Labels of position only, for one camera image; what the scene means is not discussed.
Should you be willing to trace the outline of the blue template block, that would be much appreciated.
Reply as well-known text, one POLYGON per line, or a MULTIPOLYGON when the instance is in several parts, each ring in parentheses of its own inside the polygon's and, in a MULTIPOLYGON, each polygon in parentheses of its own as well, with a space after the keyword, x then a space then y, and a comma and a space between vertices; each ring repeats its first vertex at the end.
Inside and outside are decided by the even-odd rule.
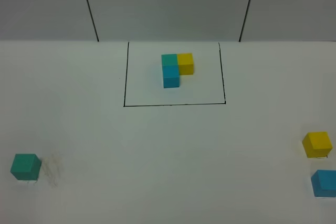
POLYGON ((162 71, 164 88, 178 88, 180 86, 180 73, 177 65, 164 66, 162 71))

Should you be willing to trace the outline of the green template block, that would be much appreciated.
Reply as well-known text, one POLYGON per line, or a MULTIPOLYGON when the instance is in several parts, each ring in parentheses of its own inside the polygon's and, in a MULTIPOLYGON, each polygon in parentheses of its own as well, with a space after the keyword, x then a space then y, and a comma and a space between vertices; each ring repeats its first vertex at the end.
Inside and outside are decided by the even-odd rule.
POLYGON ((177 66, 178 65, 177 54, 161 55, 161 64, 162 67, 177 66))

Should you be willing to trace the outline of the yellow template block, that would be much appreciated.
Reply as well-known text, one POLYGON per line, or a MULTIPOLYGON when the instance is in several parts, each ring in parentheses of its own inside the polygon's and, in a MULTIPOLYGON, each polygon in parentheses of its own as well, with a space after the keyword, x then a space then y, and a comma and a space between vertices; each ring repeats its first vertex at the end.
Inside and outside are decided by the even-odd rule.
POLYGON ((177 54, 177 62, 180 75, 194 74, 194 60, 192 53, 177 54))

